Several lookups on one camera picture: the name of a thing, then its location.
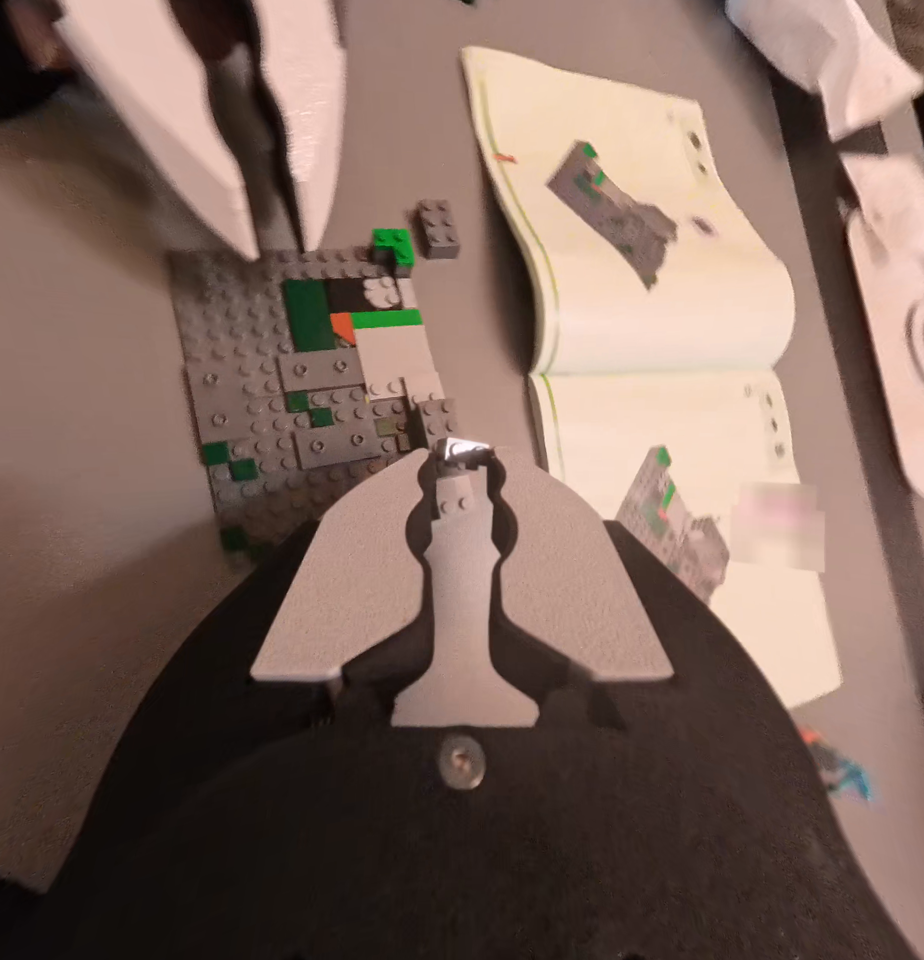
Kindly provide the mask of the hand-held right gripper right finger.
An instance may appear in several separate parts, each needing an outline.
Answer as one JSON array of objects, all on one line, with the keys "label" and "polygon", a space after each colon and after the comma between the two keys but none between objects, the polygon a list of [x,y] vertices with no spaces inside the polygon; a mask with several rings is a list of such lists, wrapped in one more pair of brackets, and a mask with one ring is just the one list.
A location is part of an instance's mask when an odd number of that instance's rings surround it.
[{"label": "hand-held right gripper right finger", "polygon": [[512,447],[493,451],[501,611],[597,682],[674,670],[599,513]]}]

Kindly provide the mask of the crumpled white paper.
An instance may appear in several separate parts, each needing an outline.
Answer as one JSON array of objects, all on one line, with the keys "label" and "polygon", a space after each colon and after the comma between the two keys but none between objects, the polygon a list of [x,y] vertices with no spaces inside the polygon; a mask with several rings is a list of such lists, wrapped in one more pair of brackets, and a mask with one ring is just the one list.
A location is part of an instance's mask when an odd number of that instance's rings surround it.
[{"label": "crumpled white paper", "polygon": [[837,142],[924,93],[924,77],[855,1],[728,1],[732,24],[784,77],[823,105]]}]

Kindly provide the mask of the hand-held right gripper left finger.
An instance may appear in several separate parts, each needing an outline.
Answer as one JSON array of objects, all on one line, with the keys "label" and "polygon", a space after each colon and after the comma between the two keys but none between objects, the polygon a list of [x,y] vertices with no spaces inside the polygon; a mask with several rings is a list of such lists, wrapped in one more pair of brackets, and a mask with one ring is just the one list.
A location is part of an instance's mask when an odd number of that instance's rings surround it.
[{"label": "hand-held right gripper left finger", "polygon": [[345,493],[323,516],[251,667],[260,683],[341,678],[382,644],[408,678],[433,657],[434,458],[418,449]]}]

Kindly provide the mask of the loose dark grey toy brick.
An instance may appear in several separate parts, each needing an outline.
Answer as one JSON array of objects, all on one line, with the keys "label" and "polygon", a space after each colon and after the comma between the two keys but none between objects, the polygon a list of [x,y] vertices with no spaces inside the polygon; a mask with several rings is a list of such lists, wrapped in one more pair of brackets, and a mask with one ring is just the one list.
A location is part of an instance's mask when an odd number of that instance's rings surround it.
[{"label": "loose dark grey toy brick", "polygon": [[416,206],[421,252],[426,260],[455,260],[461,244],[450,202],[424,198]]}]

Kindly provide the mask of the open instruction booklet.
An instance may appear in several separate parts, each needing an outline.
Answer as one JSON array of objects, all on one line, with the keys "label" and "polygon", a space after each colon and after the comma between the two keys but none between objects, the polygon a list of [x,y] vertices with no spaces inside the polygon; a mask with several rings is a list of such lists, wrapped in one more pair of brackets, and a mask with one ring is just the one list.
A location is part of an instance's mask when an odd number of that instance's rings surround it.
[{"label": "open instruction booklet", "polygon": [[653,549],[788,708],[837,690],[824,521],[775,372],[794,290],[701,106],[482,46],[460,59],[532,281],[549,472]]}]

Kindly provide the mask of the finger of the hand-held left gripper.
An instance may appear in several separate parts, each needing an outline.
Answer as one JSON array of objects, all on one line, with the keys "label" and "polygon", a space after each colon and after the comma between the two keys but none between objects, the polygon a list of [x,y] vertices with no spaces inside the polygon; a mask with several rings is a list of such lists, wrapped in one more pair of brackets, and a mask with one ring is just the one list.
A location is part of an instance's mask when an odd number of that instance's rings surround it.
[{"label": "finger of the hand-held left gripper", "polygon": [[204,65],[168,2],[65,1],[58,29],[140,147],[203,224],[248,260],[259,247],[241,169]]},{"label": "finger of the hand-held left gripper", "polygon": [[330,219],[343,143],[348,58],[338,3],[261,1],[259,34],[300,239],[315,249]]}]

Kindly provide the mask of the white rounded flat object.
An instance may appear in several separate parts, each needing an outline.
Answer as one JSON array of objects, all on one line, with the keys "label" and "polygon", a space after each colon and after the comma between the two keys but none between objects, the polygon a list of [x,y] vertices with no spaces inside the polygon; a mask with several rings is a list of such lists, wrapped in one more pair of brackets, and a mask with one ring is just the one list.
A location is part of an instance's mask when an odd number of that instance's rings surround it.
[{"label": "white rounded flat object", "polygon": [[924,498],[924,171],[908,154],[843,152],[845,231],[911,489]]}]

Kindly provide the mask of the small grey toy brick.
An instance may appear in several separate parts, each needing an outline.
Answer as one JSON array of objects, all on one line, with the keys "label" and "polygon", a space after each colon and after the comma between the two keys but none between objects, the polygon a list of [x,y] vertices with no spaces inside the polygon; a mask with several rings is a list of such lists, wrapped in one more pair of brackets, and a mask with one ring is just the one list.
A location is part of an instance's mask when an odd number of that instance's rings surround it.
[{"label": "small grey toy brick", "polygon": [[438,477],[460,476],[488,466],[494,453],[490,445],[475,440],[448,436],[433,447]]}]

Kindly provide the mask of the small toy figure orange base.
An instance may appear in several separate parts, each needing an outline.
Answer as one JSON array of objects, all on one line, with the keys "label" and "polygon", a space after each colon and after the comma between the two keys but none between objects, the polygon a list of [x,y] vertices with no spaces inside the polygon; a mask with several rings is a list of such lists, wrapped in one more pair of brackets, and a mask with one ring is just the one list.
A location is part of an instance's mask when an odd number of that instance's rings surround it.
[{"label": "small toy figure orange base", "polygon": [[829,798],[849,798],[864,804],[875,801],[876,794],[863,765],[837,749],[815,729],[798,726],[798,730]]}]

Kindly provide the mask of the grey toy brick baseplate model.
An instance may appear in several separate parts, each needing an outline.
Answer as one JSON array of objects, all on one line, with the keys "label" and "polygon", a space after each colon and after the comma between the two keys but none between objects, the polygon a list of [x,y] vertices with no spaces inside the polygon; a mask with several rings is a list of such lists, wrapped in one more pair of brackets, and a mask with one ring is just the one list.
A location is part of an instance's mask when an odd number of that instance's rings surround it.
[{"label": "grey toy brick baseplate model", "polygon": [[355,486],[460,434],[406,228],[368,246],[171,254],[184,373],[223,550],[256,562]]}]

